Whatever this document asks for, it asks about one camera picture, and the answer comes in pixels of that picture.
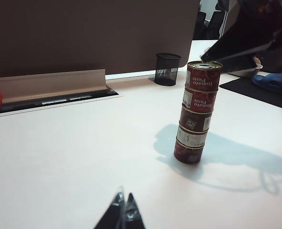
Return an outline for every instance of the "can label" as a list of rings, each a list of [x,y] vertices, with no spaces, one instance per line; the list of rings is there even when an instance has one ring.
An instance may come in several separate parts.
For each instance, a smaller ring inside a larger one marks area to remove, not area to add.
[[[205,63],[194,61],[188,63],[189,78],[186,87],[203,91],[218,89],[222,65],[218,63]]]
[[[195,135],[193,133],[187,133],[178,127],[177,139],[180,143],[187,147],[200,147],[204,145],[207,133],[201,135]]]
[[[203,147],[188,148],[176,139],[174,156],[177,160],[186,164],[198,163],[201,159]]]
[[[191,111],[211,112],[217,92],[194,91],[191,88],[185,88],[182,103]]]
[[[212,112],[198,113],[182,105],[179,124],[191,132],[204,132],[209,129],[211,116]]]

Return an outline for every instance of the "desk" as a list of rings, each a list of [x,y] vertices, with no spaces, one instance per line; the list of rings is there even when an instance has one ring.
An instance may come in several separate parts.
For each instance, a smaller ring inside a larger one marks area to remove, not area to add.
[[[172,155],[185,71],[173,87],[152,77],[0,117],[0,229],[91,229],[120,185],[148,229],[282,229],[282,109],[220,88],[201,162],[185,165]]]

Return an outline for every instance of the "tomato paste can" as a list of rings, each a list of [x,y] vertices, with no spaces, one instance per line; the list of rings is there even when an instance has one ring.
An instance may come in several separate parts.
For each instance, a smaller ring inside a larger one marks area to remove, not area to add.
[[[176,140],[174,156],[177,160],[186,164],[198,163],[201,159],[203,147],[204,146],[196,148],[187,147]]]
[[[208,113],[213,111],[216,91],[199,91],[185,87],[182,104],[190,111]]]
[[[216,62],[189,62],[185,86],[201,91],[215,91],[218,89],[221,69],[222,65]]]
[[[179,123],[190,131],[207,131],[210,126],[211,116],[212,112],[199,113],[182,106]]]
[[[200,147],[204,145],[208,131],[190,131],[179,124],[177,140],[187,147]]]

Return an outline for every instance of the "office chair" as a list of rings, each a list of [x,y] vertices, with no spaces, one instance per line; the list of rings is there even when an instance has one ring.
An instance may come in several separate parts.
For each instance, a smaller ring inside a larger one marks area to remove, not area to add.
[[[218,3],[215,6],[216,10],[221,9]],[[224,11],[215,11],[212,15],[212,18],[208,24],[207,29],[203,34],[203,40],[217,40],[219,39],[220,33],[219,30],[222,26],[223,19],[225,17]]]
[[[204,25],[204,20],[206,19],[206,15],[207,14],[205,12],[198,11],[193,40],[201,40],[202,34],[206,29],[206,26]]]

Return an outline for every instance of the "can lid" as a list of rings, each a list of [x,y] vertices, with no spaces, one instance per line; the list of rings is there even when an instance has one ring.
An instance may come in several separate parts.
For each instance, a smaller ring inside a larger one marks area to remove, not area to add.
[[[188,63],[188,66],[194,69],[199,70],[217,70],[222,68],[222,64],[217,62],[207,62],[203,63],[202,61],[192,61]]]
[[[190,87],[187,87],[187,86],[185,86],[185,89],[188,89],[190,91],[195,91],[195,92],[201,92],[201,93],[205,93],[205,94],[217,93],[218,92],[218,89],[214,90],[214,91],[201,91],[201,90],[197,90],[197,89],[190,88]]]
[[[206,134],[208,133],[209,129],[207,130],[204,130],[204,131],[192,131],[192,130],[189,130],[185,127],[183,127],[180,122],[179,122],[179,128],[182,129],[182,130],[185,130],[186,132],[190,132],[190,133],[194,133],[194,134]]]
[[[188,146],[182,144],[177,138],[176,138],[176,142],[178,142],[179,145],[181,145],[181,146],[183,146],[183,147],[185,147],[187,149],[202,149],[202,148],[204,148],[204,145],[202,145],[200,147],[188,147]]]
[[[208,114],[212,114],[213,113],[213,111],[210,111],[210,112],[205,112],[205,113],[201,113],[201,112],[196,112],[196,111],[191,111],[191,110],[189,110],[188,108],[186,108],[183,104],[181,104],[181,106],[182,106],[182,109],[184,109],[184,110],[186,110],[186,111],[188,111],[188,112],[190,112],[190,113],[195,113],[195,114],[199,114],[199,115],[208,115]]]

